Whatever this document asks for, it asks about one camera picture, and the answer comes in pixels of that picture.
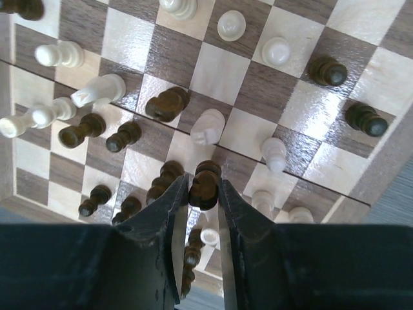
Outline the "dark knight chess piece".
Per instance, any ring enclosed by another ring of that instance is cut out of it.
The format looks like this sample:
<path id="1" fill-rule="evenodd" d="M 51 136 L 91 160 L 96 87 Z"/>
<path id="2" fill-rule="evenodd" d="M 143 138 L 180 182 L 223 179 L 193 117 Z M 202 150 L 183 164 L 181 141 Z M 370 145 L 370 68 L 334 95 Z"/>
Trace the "dark knight chess piece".
<path id="1" fill-rule="evenodd" d="M 218 199 L 218 186 L 221 167 L 212 160 L 202 161 L 196 168 L 189 191 L 189 204 L 208 211 L 215 207 Z"/>

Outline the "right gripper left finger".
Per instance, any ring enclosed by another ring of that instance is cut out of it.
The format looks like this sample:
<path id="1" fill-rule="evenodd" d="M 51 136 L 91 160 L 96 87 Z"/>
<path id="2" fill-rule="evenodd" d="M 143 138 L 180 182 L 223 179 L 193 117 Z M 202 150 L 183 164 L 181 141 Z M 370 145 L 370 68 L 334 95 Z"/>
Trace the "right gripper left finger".
<path id="1" fill-rule="evenodd" d="M 1 226 L 2 309 L 173 309 L 188 176 L 119 225 Z"/>

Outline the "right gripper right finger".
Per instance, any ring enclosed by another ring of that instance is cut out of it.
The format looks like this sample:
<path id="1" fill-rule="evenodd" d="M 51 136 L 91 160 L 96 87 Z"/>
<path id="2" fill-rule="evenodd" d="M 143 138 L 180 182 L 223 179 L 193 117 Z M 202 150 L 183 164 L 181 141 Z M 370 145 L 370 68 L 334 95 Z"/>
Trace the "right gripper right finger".
<path id="1" fill-rule="evenodd" d="M 219 184 L 226 309 L 411 309 L 412 228 L 274 223 Z"/>

